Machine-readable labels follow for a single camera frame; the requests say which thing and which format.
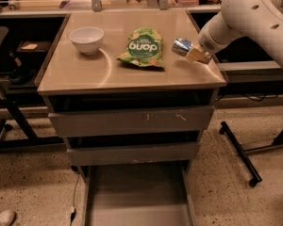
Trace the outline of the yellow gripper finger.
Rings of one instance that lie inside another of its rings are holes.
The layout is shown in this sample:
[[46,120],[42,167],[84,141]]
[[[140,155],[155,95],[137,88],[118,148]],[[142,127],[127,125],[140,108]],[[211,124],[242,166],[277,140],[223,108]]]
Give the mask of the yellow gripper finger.
[[186,54],[185,58],[189,62],[198,61],[201,63],[209,64],[211,60],[211,54],[209,52],[206,52],[200,44],[195,44]]

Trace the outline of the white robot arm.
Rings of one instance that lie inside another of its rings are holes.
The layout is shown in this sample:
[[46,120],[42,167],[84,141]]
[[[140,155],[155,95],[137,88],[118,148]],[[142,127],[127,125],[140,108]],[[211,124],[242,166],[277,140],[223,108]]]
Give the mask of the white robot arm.
[[242,37],[257,43],[283,70],[283,0],[223,0],[186,59],[208,63],[211,55]]

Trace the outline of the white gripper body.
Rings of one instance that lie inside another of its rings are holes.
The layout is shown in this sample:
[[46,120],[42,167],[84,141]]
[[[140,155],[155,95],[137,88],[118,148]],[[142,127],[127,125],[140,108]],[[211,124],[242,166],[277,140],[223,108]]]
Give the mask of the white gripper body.
[[209,34],[207,27],[203,27],[199,32],[198,43],[208,53],[217,53],[220,51],[220,45]]

